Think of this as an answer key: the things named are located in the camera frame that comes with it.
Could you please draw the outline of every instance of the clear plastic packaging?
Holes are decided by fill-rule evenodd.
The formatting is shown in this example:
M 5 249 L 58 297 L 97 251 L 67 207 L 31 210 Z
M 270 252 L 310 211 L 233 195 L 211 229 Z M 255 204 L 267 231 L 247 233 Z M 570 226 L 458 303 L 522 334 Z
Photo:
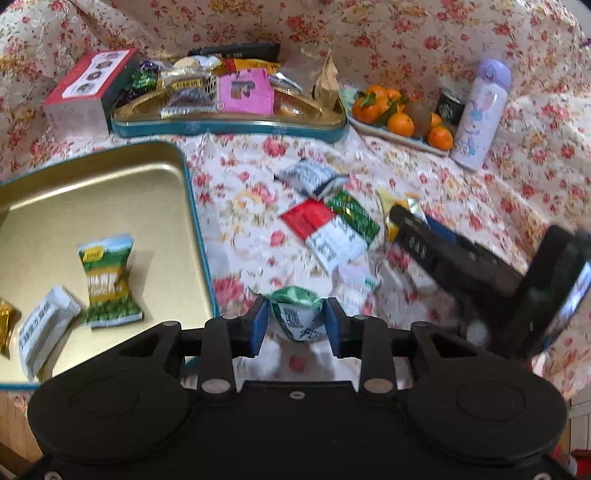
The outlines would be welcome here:
M 217 112 L 219 102 L 216 92 L 207 87 L 194 87 L 177 90 L 172 94 L 165 107 L 160 110 L 162 118 L 192 113 Z

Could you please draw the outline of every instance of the floral tablecloth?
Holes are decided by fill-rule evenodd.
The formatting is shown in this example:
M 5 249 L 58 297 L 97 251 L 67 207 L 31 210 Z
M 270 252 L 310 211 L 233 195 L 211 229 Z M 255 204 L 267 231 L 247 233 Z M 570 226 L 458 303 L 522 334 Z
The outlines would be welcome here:
M 193 172 L 224 312 L 247 309 L 251 289 L 267 293 L 298 284 L 327 296 L 333 288 L 312 252 L 278 218 L 298 197 L 274 182 L 273 172 L 302 155 L 349 173 L 347 188 L 379 223 L 376 189 L 411 189 L 426 213 L 521 271 L 549 223 L 591 226 L 590 55 L 578 48 L 584 39 L 578 23 L 555 0 L 151 0 L 140 8 L 131 0 L 16 0 L 0 18 L 0 32 L 0 183 L 125 143 L 114 137 L 56 142 L 47 129 L 41 101 L 87 49 L 136 46 L 161 56 L 266 39 L 282 42 L 283 57 L 302 47 L 331 48 L 342 81 L 405 87 L 432 102 L 441 87 L 467 92 L 482 57 L 512 68 L 510 99 L 478 174 L 353 129 L 335 145 L 260 135 L 159 137 L 184 151 Z M 396 327 L 415 320 L 455 323 L 445 294 L 410 286 L 416 265 L 399 250 L 377 242 L 357 263 L 381 281 L 365 312 Z M 536 359 L 536 371 L 565 397 L 591 380 L 590 311 L 586 298 L 570 327 Z M 306 356 L 305 373 L 287 364 L 293 355 Z M 353 379 L 358 363 L 333 359 L 326 345 L 269 339 L 260 361 L 238 362 L 236 371 L 241 378 Z

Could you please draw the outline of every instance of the pink card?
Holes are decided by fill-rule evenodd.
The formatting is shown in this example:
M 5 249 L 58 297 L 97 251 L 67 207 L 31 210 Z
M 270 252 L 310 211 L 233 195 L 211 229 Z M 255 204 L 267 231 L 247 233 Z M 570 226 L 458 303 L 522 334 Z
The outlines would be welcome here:
M 275 93 L 264 69 L 241 70 L 219 79 L 223 112 L 273 115 Z

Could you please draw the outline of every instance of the green snack package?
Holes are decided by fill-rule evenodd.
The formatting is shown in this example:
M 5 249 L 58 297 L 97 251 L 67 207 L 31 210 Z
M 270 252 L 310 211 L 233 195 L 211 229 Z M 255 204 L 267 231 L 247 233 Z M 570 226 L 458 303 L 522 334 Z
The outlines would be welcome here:
M 367 211 L 349 192 L 339 190 L 326 202 L 326 206 L 361 235 L 368 246 L 379 233 L 379 225 L 374 222 Z
M 78 245 L 90 297 L 84 320 L 91 328 L 122 325 L 144 317 L 127 283 L 127 259 L 133 244 L 129 235 L 119 235 Z
M 307 342 L 326 337 L 320 316 L 324 300 L 301 287 L 284 287 L 266 298 L 271 302 L 269 320 L 276 320 L 289 340 Z

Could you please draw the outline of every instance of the orange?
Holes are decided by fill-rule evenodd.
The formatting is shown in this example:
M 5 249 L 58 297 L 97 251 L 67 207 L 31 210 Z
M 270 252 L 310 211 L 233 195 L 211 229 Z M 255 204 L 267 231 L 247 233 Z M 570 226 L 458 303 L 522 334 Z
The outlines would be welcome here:
M 371 95 L 372 93 L 375 95 L 376 99 L 378 98 L 388 98 L 388 94 L 386 93 L 386 89 L 384 87 L 380 87 L 380 85 L 372 85 L 369 87 L 365 93 L 367 95 Z
M 390 100 L 398 100 L 402 96 L 402 93 L 394 88 L 387 89 L 386 94 Z
M 406 113 L 395 113 L 388 119 L 388 130 L 403 137 L 412 137 L 414 123 Z
M 431 127 L 435 128 L 437 125 L 441 123 L 441 117 L 436 113 L 431 113 Z
M 427 143 L 439 150 L 451 150 L 453 146 L 453 135 L 445 127 L 435 127 L 429 130 Z
M 373 124 L 383 112 L 380 111 L 380 106 L 377 103 L 360 106 L 359 104 L 363 99 L 364 98 L 360 98 L 353 104 L 351 114 L 353 115 L 353 118 L 364 124 Z

